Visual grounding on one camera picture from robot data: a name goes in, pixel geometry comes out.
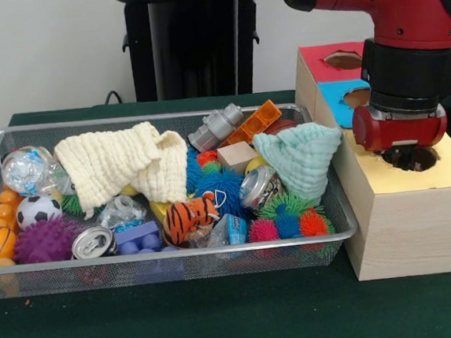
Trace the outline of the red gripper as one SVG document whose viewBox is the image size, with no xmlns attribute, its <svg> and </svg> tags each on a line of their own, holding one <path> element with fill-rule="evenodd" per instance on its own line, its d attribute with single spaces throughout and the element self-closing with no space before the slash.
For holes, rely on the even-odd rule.
<svg viewBox="0 0 451 338">
<path fill-rule="evenodd" d="M 430 113 L 401 114 L 358 106 L 353 113 L 353 136 L 366 151 L 385 151 L 405 145 L 431 147 L 445 135 L 447 114 L 440 104 Z"/>
</svg>

